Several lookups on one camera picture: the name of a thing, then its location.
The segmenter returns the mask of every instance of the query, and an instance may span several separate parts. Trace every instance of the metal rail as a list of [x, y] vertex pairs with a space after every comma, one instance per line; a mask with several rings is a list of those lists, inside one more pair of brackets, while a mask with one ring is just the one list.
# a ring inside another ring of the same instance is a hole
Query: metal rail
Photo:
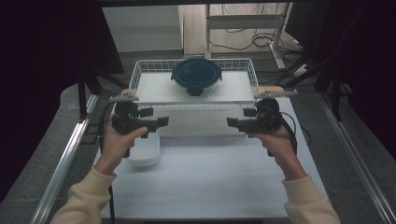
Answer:
[[361, 154], [350, 139], [343, 123], [338, 121], [330, 110], [330, 103], [324, 93], [322, 93], [319, 98], [327, 116], [329, 117], [330, 122], [332, 123], [332, 126], [335, 129], [335, 132], [344, 145], [347, 155], [349, 156], [359, 177], [361, 178], [361, 182], [363, 183], [364, 187], [366, 187], [370, 197], [372, 198], [379, 215], [384, 220], [384, 223], [396, 223], [396, 217], [389, 205], [387, 197], [384, 195], [382, 189], [378, 186], [373, 175], [370, 173], [369, 168], [364, 163]]
[[55, 169], [55, 172], [52, 175], [51, 180], [47, 186], [46, 191], [41, 198], [40, 203], [38, 204], [37, 209], [35, 210], [35, 214], [33, 215], [31, 224], [45, 223], [50, 214], [50, 210], [56, 200], [56, 197], [59, 193], [59, 190], [64, 183], [64, 178], [67, 175], [67, 172], [70, 168], [70, 164], [72, 163], [74, 156], [76, 154], [79, 142], [81, 141], [82, 135], [84, 134], [88, 123], [90, 121], [92, 111], [94, 106], [96, 105], [98, 96], [91, 95], [90, 99], [87, 103], [87, 113], [88, 116], [81, 123], [76, 125], [75, 130], [73, 131], [69, 142], [64, 150], [64, 154], [62, 155], [58, 166]]

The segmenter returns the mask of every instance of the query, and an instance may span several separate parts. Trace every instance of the dark blue lid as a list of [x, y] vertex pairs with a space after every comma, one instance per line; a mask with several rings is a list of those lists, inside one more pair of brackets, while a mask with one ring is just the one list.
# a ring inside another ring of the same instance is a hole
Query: dark blue lid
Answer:
[[221, 80], [221, 69], [207, 59], [190, 58], [175, 66], [171, 79], [186, 88], [190, 95], [199, 96], [205, 88]]

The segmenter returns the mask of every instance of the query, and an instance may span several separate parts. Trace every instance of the person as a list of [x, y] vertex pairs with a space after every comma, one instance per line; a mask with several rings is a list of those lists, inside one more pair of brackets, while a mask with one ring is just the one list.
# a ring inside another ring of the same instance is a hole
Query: person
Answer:
[[[116, 178], [114, 170], [120, 164], [126, 148], [132, 147], [134, 140], [147, 131], [143, 127], [121, 135], [108, 122], [101, 157], [85, 178], [70, 188], [67, 203], [56, 212], [51, 223], [101, 223], [101, 210], [110, 199], [107, 190]], [[285, 127], [281, 126], [273, 134], [247, 135], [259, 138], [274, 154], [277, 165], [283, 171], [283, 185], [289, 199], [285, 208], [291, 223], [340, 223], [328, 197], [318, 192], [311, 176], [300, 164]]]

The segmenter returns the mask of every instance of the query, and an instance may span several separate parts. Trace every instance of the white desk leg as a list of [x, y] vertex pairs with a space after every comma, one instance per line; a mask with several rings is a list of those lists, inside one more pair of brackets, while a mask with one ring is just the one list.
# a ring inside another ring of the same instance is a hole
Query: white desk leg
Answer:
[[206, 9], [206, 40], [205, 40], [205, 58], [211, 58], [211, 46], [210, 46], [210, 5], [205, 6]]
[[279, 55], [279, 51], [277, 49], [277, 45], [279, 44], [279, 39], [280, 39], [280, 35], [282, 34], [283, 25], [285, 24], [285, 20], [286, 20], [286, 17], [288, 15], [289, 4], [290, 3], [287, 3], [285, 5], [285, 8], [282, 11], [281, 17], [279, 19], [279, 23], [277, 24], [274, 40], [270, 44], [271, 52], [274, 55], [276, 65], [277, 65], [277, 68], [279, 70], [285, 70], [286, 69], [286, 66], [283, 63], [282, 57]]

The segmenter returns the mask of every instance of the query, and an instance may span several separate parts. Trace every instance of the wire basket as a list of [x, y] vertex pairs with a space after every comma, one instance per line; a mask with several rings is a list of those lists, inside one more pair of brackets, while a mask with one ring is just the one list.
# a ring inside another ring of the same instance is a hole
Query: wire basket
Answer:
[[221, 68], [222, 81], [211, 95], [190, 98], [171, 80], [172, 71], [183, 60], [138, 61], [130, 89], [139, 107], [154, 108], [148, 119], [169, 117], [160, 136], [241, 135], [227, 126], [226, 118], [246, 119], [243, 108], [254, 107], [258, 82], [250, 59], [210, 59]]

